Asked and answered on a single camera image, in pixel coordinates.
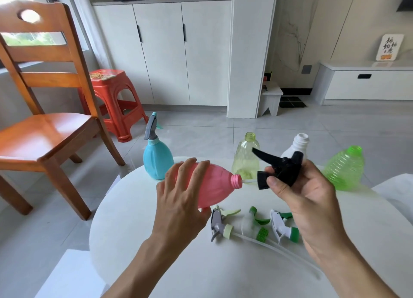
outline chair backrest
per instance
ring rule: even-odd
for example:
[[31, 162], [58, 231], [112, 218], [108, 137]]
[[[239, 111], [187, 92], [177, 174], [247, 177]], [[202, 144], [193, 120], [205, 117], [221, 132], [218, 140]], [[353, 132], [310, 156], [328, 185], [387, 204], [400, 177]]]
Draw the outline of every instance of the chair backrest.
[[[22, 19], [25, 10], [33, 10], [40, 19], [34, 23]], [[0, 60], [9, 71], [17, 88], [33, 114], [44, 114], [31, 87], [81, 87], [90, 114], [101, 118], [95, 92], [83, 57], [75, 25], [66, 4], [37, 3], [15, 0], [0, 5], [1, 33], [62, 32], [66, 45], [8, 46], [0, 34]], [[22, 72], [17, 62], [63, 61], [73, 62], [77, 73]]]

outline blue spray bottle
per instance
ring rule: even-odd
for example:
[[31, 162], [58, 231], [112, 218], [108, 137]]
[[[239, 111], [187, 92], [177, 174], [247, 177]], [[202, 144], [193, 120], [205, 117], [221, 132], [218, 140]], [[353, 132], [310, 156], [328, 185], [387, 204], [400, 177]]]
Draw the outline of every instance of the blue spray bottle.
[[173, 165], [173, 157], [168, 146], [161, 142], [155, 133], [157, 123], [157, 114], [154, 112], [146, 125], [143, 138], [148, 140], [148, 145], [143, 152], [143, 165], [152, 178], [163, 180], [165, 173]]

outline black floor mat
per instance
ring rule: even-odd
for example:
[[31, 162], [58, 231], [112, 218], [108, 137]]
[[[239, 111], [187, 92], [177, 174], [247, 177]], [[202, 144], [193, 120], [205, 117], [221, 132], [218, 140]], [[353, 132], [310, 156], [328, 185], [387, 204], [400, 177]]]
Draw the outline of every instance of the black floor mat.
[[298, 97], [281, 97], [280, 108], [304, 108], [305, 103]]

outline window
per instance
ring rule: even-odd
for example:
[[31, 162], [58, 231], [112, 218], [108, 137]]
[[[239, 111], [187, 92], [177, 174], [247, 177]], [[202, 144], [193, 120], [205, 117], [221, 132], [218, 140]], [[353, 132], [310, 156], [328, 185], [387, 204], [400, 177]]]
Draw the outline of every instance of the window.
[[[0, 0], [0, 4], [9, 3], [13, 0]], [[56, 0], [33, 0], [42, 3], [52, 2]], [[39, 15], [35, 12], [27, 11], [26, 19], [28, 21], [36, 21]], [[7, 45], [10, 46], [31, 46], [31, 45], [64, 45], [65, 38], [60, 32], [53, 33], [1, 33]], [[0, 68], [3, 68], [3, 63], [0, 61]]]

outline white drawer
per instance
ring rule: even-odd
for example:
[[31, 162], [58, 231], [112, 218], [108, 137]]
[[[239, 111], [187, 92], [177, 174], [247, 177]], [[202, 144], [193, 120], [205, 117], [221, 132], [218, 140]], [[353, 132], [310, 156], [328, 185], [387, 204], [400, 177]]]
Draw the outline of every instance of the white drawer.
[[325, 99], [413, 100], [413, 71], [335, 71]]

